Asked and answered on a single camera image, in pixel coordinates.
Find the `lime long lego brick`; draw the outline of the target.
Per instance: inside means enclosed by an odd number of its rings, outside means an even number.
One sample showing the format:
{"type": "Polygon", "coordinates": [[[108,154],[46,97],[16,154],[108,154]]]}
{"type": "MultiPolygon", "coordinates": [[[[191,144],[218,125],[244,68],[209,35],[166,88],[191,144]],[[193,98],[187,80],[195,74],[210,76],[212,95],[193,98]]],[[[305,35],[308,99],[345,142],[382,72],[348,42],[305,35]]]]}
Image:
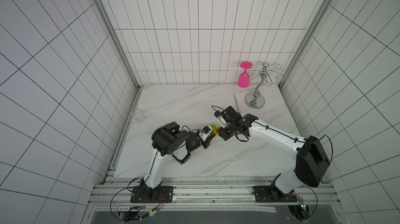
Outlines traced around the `lime long lego brick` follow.
{"type": "Polygon", "coordinates": [[[212,131],[211,131],[212,134],[213,135],[218,135],[217,132],[216,132],[217,127],[214,124],[210,125],[210,127],[212,128],[212,131]]]}

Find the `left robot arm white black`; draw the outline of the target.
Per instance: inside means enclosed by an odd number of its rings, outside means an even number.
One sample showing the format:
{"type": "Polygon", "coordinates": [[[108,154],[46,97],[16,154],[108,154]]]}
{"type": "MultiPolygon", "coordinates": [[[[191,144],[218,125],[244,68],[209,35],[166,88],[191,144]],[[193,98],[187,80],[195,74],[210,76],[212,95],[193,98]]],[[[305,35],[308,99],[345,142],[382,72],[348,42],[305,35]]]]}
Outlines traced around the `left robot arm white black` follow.
{"type": "Polygon", "coordinates": [[[138,186],[129,189],[131,203],[171,203],[174,187],[162,185],[159,170],[163,160],[172,156],[183,165],[191,157],[191,153],[203,147],[207,149],[211,140],[218,134],[215,125],[205,126],[197,130],[181,130],[176,122],[157,129],[152,135],[152,159],[145,176],[138,186]]]}

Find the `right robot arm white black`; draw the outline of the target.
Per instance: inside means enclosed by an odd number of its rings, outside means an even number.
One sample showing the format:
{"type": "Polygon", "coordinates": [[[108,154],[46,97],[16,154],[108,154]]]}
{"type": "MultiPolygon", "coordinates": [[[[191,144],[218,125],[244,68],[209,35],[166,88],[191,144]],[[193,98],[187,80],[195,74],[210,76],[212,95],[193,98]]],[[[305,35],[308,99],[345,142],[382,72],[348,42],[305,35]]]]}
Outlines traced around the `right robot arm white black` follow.
{"type": "Polygon", "coordinates": [[[301,137],[279,130],[257,116],[242,116],[231,106],[226,109],[213,107],[214,116],[220,121],[218,135],[225,141],[243,135],[244,142],[255,138],[284,152],[294,160],[279,173],[269,186],[254,186],[252,192],[256,202],[296,202],[295,189],[302,186],[317,188],[331,165],[332,159],[325,152],[322,142],[314,136],[301,137]]]}

